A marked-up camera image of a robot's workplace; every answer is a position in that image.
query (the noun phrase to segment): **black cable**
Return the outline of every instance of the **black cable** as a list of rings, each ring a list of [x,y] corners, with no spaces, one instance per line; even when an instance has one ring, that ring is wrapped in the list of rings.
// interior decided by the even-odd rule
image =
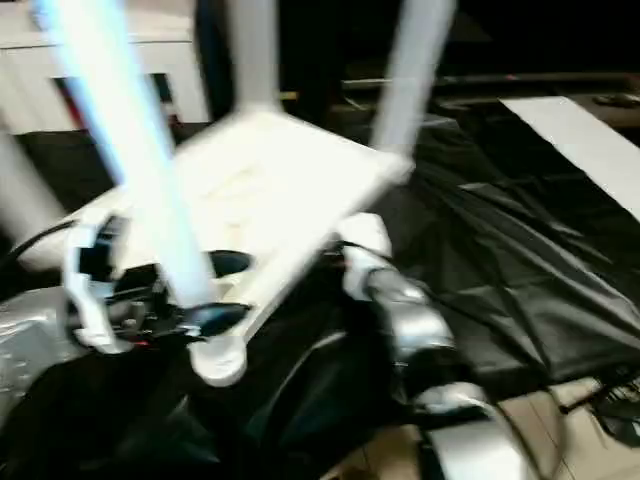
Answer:
[[[48,228],[48,229],[38,233],[37,235],[34,235],[29,240],[27,240],[24,243],[21,243],[20,245],[18,245],[16,248],[14,248],[9,253],[7,253],[4,256],[4,258],[2,258],[2,260],[0,260],[0,275],[2,275],[2,272],[7,267],[9,267],[16,260],[18,260],[18,258],[20,258],[20,255],[22,255],[24,252],[26,252],[31,247],[33,247],[40,240],[42,240],[43,238],[48,237],[49,235],[52,235],[52,234],[54,234],[56,232],[59,232],[61,230],[65,230],[67,228],[70,228],[75,223],[76,223],[75,220],[68,220],[66,222],[60,223],[58,225],[55,225],[55,226],[53,226],[51,228]]]
[[[531,448],[531,445],[525,439],[524,435],[522,434],[522,431],[515,424],[511,416],[504,410],[504,408],[501,405],[498,404],[497,401],[491,401],[491,406],[496,410],[496,412],[504,419],[505,423],[507,423],[507,425],[509,426],[515,441],[518,443],[518,446],[520,447],[520,450],[527,457],[527,462],[531,466],[531,469],[534,471],[535,476],[540,480],[555,479],[560,471],[560,467],[562,466],[562,460],[569,448],[569,445],[568,445],[569,434],[568,434],[567,424],[565,421],[563,405],[558,399],[558,397],[556,396],[556,394],[553,392],[553,390],[551,390],[551,388],[549,387],[549,384],[553,383],[551,381],[551,378],[546,374],[546,372],[542,368],[540,368],[540,365],[537,359],[535,359],[529,352],[527,352],[524,348],[522,348],[522,346],[520,346],[501,328],[475,315],[472,315],[471,313],[461,309],[460,307],[452,304],[451,302],[444,300],[438,295],[435,295],[428,288],[426,288],[426,290],[427,290],[427,295],[431,300],[434,300],[435,302],[474,321],[475,323],[479,323],[487,327],[492,333],[500,336],[500,338],[506,341],[505,347],[509,350],[509,353],[511,353],[516,358],[516,360],[521,361],[525,365],[532,367],[536,371],[536,373],[541,377],[541,383],[538,389],[539,391],[542,391],[545,394],[547,394],[547,396],[551,399],[551,401],[555,406],[556,416],[555,416],[554,423],[556,424],[557,430],[558,430],[558,444],[557,444],[557,450],[556,450],[556,457],[554,459],[551,471],[549,472],[548,475],[542,471],[540,463],[537,461],[536,456],[533,452],[533,449]]]

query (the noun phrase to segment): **black plastic sheet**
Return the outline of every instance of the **black plastic sheet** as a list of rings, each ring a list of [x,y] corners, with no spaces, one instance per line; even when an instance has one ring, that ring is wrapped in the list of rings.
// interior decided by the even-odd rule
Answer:
[[[640,225],[502,107],[461,122],[430,121],[409,184],[372,210],[480,382],[505,397],[640,363]],[[3,478],[318,478],[406,420],[375,318],[340,280],[321,259],[228,389],[176,346],[54,367],[3,430]]]

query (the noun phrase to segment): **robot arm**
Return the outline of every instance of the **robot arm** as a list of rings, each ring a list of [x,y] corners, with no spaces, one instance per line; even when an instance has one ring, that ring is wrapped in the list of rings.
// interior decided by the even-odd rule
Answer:
[[[526,478],[526,463],[509,426],[474,383],[445,319],[387,259],[391,248],[382,220],[358,214],[341,225],[339,234],[346,260],[343,287],[377,312],[407,406],[431,416],[476,413],[473,421],[422,432],[445,478]]]

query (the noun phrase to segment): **white cabinet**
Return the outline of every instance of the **white cabinet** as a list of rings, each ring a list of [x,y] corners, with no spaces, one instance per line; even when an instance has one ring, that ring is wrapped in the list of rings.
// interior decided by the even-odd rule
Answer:
[[[129,0],[126,6],[131,42],[163,97],[165,111],[182,123],[208,121],[192,41],[193,2]],[[0,4],[0,110],[12,133],[83,128],[56,48],[35,27],[28,3]]]

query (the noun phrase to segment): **black fabric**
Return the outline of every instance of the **black fabric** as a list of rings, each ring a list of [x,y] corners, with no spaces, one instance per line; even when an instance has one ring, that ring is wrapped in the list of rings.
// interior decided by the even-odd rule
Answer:
[[[640,225],[502,107],[465,114],[469,134],[427,123],[409,183],[372,211],[489,393],[639,363]],[[5,425],[0,478],[315,479],[406,420],[375,316],[346,297],[327,257],[248,358],[226,389],[204,386],[181,345],[56,366]]]

